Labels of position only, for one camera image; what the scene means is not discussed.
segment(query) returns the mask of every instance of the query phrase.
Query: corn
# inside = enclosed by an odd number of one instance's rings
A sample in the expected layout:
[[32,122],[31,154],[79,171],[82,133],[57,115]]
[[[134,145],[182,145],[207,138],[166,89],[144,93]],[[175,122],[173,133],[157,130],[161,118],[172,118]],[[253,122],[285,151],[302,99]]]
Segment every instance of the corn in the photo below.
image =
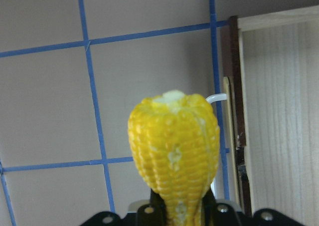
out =
[[200,226],[219,158],[211,105],[176,90],[145,98],[130,114],[128,134],[139,174],[165,202],[167,225]]

